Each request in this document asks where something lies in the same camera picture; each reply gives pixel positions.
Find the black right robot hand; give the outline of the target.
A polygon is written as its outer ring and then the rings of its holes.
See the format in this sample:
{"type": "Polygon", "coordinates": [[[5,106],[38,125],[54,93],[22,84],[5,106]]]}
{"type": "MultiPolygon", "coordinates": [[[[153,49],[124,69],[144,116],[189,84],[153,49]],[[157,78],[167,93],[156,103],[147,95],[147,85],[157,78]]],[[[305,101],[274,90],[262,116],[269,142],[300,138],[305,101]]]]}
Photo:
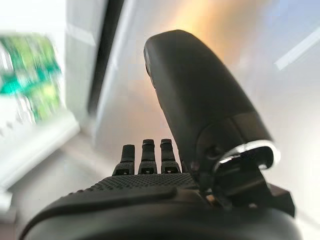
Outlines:
{"type": "Polygon", "coordinates": [[[172,139],[124,145],[111,176],[54,201],[22,240],[300,240],[288,190],[262,172],[281,158],[260,115],[221,60],[197,37],[150,37],[146,71],[172,139]]]}

